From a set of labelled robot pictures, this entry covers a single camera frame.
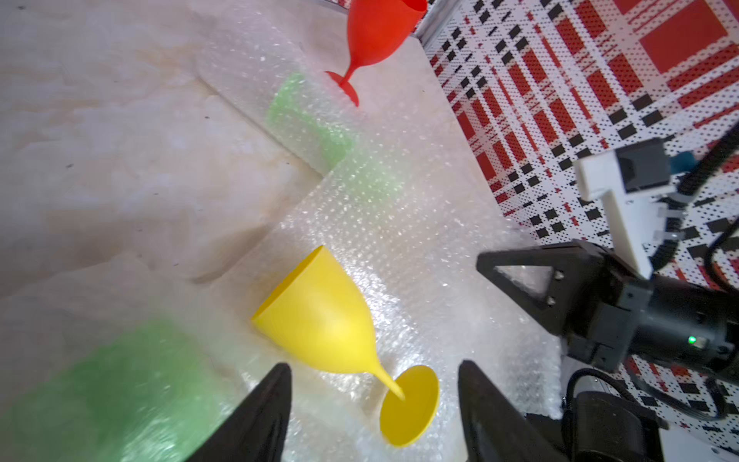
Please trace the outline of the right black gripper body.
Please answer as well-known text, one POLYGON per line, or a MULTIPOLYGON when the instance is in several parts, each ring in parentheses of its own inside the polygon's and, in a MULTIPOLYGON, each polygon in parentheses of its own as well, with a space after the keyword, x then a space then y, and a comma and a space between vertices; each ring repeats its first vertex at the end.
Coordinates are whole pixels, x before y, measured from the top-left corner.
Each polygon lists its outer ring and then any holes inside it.
POLYGON ((605 372, 636 355, 738 381, 735 295, 665 276, 644 279, 606 256, 568 322, 568 356, 605 372))

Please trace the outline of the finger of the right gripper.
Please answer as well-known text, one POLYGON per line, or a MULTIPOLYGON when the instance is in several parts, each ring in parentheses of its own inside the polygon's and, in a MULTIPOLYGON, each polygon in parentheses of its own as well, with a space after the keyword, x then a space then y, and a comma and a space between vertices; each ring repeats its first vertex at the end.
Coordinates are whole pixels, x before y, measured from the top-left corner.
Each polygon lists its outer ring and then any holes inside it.
POLYGON ((583 325, 608 252, 584 241, 481 252, 475 268, 548 333, 583 325))

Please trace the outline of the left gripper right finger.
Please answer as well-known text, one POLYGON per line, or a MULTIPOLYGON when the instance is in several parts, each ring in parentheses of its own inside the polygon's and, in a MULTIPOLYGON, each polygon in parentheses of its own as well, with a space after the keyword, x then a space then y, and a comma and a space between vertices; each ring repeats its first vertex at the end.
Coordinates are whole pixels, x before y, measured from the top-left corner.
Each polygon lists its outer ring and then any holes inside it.
POLYGON ((564 461, 471 360, 458 370, 458 398, 470 461, 564 461))

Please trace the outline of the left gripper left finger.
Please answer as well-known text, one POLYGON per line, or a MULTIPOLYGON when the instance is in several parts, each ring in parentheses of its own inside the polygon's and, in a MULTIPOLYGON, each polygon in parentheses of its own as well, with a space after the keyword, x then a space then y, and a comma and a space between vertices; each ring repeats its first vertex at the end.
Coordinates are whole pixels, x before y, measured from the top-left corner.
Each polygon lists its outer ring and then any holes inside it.
POLYGON ((190 461, 279 461, 292 404, 292 370, 276 364, 190 461))

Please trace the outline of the yellow plastic wine glass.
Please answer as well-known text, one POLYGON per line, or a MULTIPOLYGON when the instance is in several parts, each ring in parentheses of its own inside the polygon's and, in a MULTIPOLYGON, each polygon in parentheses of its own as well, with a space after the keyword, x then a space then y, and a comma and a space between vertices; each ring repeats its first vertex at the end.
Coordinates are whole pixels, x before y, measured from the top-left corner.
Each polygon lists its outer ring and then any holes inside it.
POLYGON ((314 249, 251 318, 256 329, 305 365, 338 375, 369 373, 389 392, 379 427, 392 446, 415 444, 440 404, 435 371, 414 366, 392 377, 379 359, 371 309, 326 246, 314 249))

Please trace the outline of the red plastic wine glass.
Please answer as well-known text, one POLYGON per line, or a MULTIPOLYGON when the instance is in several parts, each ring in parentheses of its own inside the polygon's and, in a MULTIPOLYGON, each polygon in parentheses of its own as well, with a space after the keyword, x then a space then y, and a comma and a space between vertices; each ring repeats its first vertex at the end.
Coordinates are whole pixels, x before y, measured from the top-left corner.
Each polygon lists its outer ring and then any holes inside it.
POLYGON ((359 96, 350 78, 360 67, 376 65, 392 56, 410 37, 426 15, 425 0, 356 0, 348 11, 349 65, 343 75, 327 75, 359 106, 359 96))

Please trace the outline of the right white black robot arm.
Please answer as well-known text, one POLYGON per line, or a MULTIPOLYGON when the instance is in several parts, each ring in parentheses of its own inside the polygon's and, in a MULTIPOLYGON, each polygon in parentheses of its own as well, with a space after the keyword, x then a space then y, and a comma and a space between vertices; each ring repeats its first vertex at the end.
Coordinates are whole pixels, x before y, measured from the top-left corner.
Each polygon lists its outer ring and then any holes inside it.
POLYGON ((662 461, 669 425, 635 397, 641 390, 708 423, 729 406, 720 383, 738 380, 738 294, 664 276, 639 275, 613 251, 575 241, 542 248, 485 251, 477 271, 581 363, 567 384, 556 453, 573 461, 662 461), (704 376, 715 412, 706 413, 613 373, 635 356, 704 376))

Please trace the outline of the wrapped green glass bundle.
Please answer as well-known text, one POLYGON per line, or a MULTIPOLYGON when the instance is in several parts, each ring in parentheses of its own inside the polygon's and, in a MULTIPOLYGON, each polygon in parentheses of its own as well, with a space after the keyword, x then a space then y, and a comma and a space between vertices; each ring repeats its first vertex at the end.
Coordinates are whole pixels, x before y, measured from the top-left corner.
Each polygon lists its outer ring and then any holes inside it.
POLYGON ((3 296, 2 459, 187 459, 246 394, 201 304, 127 254, 3 296))

